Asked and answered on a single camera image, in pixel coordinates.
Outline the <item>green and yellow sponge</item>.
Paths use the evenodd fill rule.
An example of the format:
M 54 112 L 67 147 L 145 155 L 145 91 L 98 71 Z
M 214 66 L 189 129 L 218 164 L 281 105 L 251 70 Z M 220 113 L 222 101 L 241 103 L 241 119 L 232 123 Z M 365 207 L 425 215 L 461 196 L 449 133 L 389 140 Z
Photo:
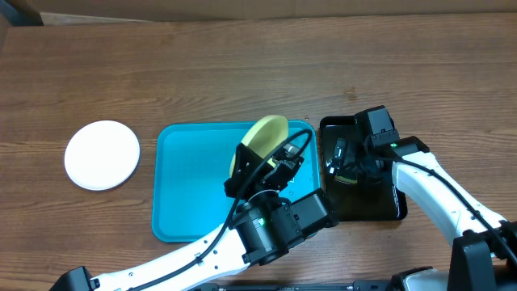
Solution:
M 340 171 L 334 177 L 334 181 L 349 185 L 356 185 L 358 183 L 358 175 L 354 171 Z

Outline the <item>yellow-green plate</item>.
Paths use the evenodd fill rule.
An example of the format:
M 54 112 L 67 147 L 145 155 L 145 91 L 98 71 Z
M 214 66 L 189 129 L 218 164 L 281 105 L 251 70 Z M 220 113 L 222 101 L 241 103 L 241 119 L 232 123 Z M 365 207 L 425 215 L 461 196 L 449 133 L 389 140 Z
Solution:
M 288 119 L 269 115 L 258 120 L 242 138 L 241 143 L 264 159 L 276 146 L 288 137 Z

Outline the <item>white plate with small stains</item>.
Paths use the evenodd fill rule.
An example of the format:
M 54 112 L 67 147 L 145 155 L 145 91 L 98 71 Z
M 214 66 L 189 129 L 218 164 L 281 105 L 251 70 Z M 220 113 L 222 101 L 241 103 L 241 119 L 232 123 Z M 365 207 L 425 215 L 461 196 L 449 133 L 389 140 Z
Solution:
M 64 166 L 70 180 L 90 191 L 124 183 L 141 155 L 137 135 L 114 120 L 99 120 L 79 129 L 65 148 Z

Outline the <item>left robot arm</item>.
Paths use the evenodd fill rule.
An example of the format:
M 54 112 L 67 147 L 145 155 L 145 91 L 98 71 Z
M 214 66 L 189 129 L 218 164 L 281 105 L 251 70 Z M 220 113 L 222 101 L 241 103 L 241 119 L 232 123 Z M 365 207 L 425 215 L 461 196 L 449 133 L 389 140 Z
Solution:
M 292 203 L 280 197 L 304 161 L 303 150 L 283 142 L 260 156 L 239 144 L 225 194 L 234 199 L 225 221 L 185 247 L 148 263 L 92 276 L 85 267 L 61 275 L 57 290 L 187 290 L 268 264 L 304 241 Z

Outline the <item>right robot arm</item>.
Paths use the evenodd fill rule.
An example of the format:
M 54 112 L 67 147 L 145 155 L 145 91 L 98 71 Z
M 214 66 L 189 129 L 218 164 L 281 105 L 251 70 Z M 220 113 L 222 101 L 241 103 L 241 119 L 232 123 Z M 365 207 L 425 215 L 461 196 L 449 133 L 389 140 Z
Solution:
M 461 187 L 417 137 L 368 134 L 362 141 L 322 144 L 326 190 L 345 220 L 374 206 L 352 196 L 403 194 L 431 219 L 452 249 L 450 267 L 400 272 L 387 290 L 514 290 L 516 224 L 488 209 Z

